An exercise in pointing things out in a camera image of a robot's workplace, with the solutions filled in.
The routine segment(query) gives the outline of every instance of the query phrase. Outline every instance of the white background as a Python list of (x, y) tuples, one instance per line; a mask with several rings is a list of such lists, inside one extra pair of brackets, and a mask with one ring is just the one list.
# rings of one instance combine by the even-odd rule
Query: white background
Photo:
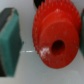
[[(73, 0), (80, 14), (84, 0)], [(0, 78), (0, 84), (84, 84), (84, 59), (79, 50), (74, 61), (63, 69), (51, 69), (43, 64), (33, 47), (32, 26), (36, 13), (33, 0), (0, 0), (0, 11), (15, 7), (20, 16), (24, 41), (14, 78)]]

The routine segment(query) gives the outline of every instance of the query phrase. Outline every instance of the white surface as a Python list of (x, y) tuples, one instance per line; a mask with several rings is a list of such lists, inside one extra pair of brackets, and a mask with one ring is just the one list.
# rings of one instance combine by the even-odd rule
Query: white surface
[[(73, 0), (82, 12), (84, 0)], [(21, 51), (14, 78), (0, 78), (0, 84), (84, 84), (84, 59), (80, 51), (74, 61), (63, 69), (51, 69), (43, 64), (34, 50), (32, 26), (36, 12), (33, 0), (0, 0), (0, 11), (5, 7), (15, 7), (20, 15), (22, 40)]]

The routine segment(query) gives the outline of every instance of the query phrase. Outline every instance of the teal plastic block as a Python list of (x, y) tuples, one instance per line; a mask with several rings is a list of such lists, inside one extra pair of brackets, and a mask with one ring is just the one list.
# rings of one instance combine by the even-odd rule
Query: teal plastic block
[(84, 56), (84, 12), (81, 15), (81, 20), (82, 20), (82, 29), (80, 35), (80, 50)]
[(14, 76), (21, 46), (19, 16), (14, 9), (0, 33), (0, 58), (6, 76)]

